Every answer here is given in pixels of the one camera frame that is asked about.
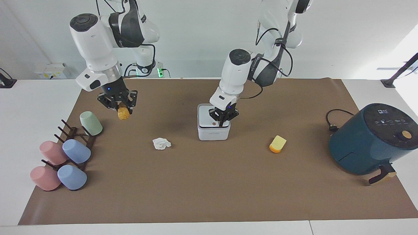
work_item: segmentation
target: white wall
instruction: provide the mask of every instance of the white wall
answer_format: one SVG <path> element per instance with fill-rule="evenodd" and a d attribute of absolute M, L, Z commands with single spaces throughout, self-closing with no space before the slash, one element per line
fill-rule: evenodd
<path fill-rule="evenodd" d="M 0 0 L 0 67 L 15 79 L 33 79 L 35 64 L 49 62 L 34 46 L 27 30 Z"/>
<path fill-rule="evenodd" d="M 84 69 L 68 27 L 72 17 L 96 13 L 95 1 L 0 1 L 8 5 L 52 62 L 66 63 L 76 75 Z M 102 0 L 99 4 L 102 14 L 111 12 Z M 161 30 L 161 39 L 155 44 L 157 59 L 173 77 L 220 76 L 230 50 L 263 50 L 262 45 L 254 46 L 259 1 L 141 0 L 141 4 L 148 19 Z M 292 76 L 353 78 L 356 70 L 390 53 L 413 29 L 418 23 L 417 12 L 411 10 L 414 5 L 416 0 L 403 0 L 402 4 L 392 0 L 313 1 L 311 9 L 298 17 L 304 42 L 291 51 L 295 60 Z M 13 34 L 5 24 L 2 14 L 0 29 Z M 13 43 L 7 44 L 8 53 L 15 55 L 16 63 L 38 61 L 39 55 L 26 54 L 25 43 L 16 32 L 2 36 L 0 44 L 10 39 Z M 115 53 L 125 65 L 133 61 L 127 50 L 115 49 Z M 6 66 L 3 55 L 1 59 L 0 66 Z M 288 64 L 284 59 L 285 71 Z M 31 77 L 30 65 L 24 71 L 10 69 Z"/>

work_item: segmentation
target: air fryer handle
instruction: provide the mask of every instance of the air fryer handle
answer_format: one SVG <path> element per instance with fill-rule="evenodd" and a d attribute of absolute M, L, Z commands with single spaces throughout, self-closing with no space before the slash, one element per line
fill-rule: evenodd
<path fill-rule="evenodd" d="M 374 184 L 377 182 L 384 182 L 391 178 L 393 178 L 396 175 L 395 169 L 392 167 L 391 164 L 381 165 L 380 168 L 380 175 L 375 176 L 371 179 L 369 179 L 369 184 Z"/>

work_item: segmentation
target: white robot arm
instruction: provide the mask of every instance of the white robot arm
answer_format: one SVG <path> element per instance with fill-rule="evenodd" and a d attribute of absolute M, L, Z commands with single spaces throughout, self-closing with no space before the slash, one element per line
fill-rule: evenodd
<path fill-rule="evenodd" d="M 261 1 L 257 30 L 264 31 L 261 39 L 265 53 L 235 49 L 228 55 L 219 86 L 210 98 L 215 108 L 209 110 L 209 115 L 220 126 L 239 115 L 235 106 L 247 80 L 266 87 L 282 73 L 279 66 L 286 47 L 296 48 L 302 43 L 302 34 L 296 29 L 296 14 L 304 13 L 310 5 L 311 0 Z"/>
<path fill-rule="evenodd" d="M 107 16 L 80 14 L 70 21 L 74 42 L 86 60 L 87 68 L 76 78 L 77 83 L 90 92 L 101 87 L 97 99 L 107 108 L 117 110 L 123 103 L 132 114 L 137 91 L 129 91 L 113 48 L 129 47 L 136 59 L 136 67 L 148 76 L 155 66 L 155 43 L 158 28 L 142 12 L 136 0 L 122 1 L 122 12 Z"/>

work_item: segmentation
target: brown paper mat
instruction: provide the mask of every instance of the brown paper mat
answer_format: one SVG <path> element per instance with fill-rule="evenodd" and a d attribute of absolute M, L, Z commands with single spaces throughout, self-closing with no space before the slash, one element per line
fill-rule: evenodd
<path fill-rule="evenodd" d="M 82 91 L 68 122 L 80 126 L 90 110 L 104 131 L 77 192 L 38 187 L 20 225 L 360 220 L 417 218 L 398 178 L 364 186 L 376 175 L 342 171 L 328 151 L 325 113 L 358 109 L 340 80 L 280 79 L 252 100 L 240 100 L 226 141 L 197 135 L 197 105 L 207 103 L 218 80 L 128 80 L 139 91 L 127 121 Z M 244 96 L 259 88 L 247 83 Z M 342 125 L 349 116 L 334 113 Z M 288 141 L 280 154 L 268 146 Z M 155 150 L 152 140 L 173 146 Z"/>

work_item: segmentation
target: fried food item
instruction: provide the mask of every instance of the fried food item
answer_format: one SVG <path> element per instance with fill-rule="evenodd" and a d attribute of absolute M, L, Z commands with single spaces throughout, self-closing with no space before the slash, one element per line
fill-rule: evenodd
<path fill-rule="evenodd" d="M 119 104 L 119 108 L 117 109 L 117 116 L 120 120 L 126 120 L 130 116 L 128 108 L 122 102 Z"/>

